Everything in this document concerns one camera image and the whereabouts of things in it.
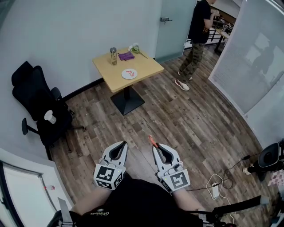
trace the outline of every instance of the orange handle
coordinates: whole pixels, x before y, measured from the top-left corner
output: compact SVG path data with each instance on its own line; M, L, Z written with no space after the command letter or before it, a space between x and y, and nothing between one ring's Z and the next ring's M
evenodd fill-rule
M158 148L158 145L157 145L156 142L153 140L153 137L152 137L151 135L149 135L148 137L149 137L150 142L151 142L156 148Z

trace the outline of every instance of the white plate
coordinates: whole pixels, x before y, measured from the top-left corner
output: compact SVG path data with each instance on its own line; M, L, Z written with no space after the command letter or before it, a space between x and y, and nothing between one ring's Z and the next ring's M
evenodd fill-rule
M132 80L135 77L137 77L138 73L135 69L125 69L122 73L121 76L127 80Z

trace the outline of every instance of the chair armrest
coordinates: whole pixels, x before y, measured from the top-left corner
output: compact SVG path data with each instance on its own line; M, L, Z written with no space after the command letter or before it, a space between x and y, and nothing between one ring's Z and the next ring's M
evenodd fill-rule
M27 124L27 119L24 118L24 119L22 120L22 132L23 132L24 136L28 133L29 130L32 131L33 133L39 135L39 132L38 132L38 131L36 131L34 128L28 126L28 124Z
M51 92L57 101L62 99L61 93L57 87L52 88Z

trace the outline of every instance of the black office chair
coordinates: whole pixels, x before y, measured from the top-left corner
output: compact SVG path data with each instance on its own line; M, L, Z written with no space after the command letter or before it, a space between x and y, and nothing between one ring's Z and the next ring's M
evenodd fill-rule
M68 110L57 87L51 91L48 88L42 68L32 67L28 62L22 64L12 75L13 96L27 109L32 119L36 121L37 129L27 125L27 119L22 121L22 131L26 135L28 131L39 134L44 146L53 146L60 137L64 137L71 151L65 132L68 129L82 129L84 126L72 126L73 111ZM44 119L48 110L53 111L56 123L52 124Z

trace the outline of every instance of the purple cloth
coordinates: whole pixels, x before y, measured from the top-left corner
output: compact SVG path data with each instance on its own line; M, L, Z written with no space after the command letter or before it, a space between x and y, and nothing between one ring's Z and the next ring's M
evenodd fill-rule
M127 60L135 58L134 55L130 51L124 54L119 54L118 56L120 60L122 61L127 61Z

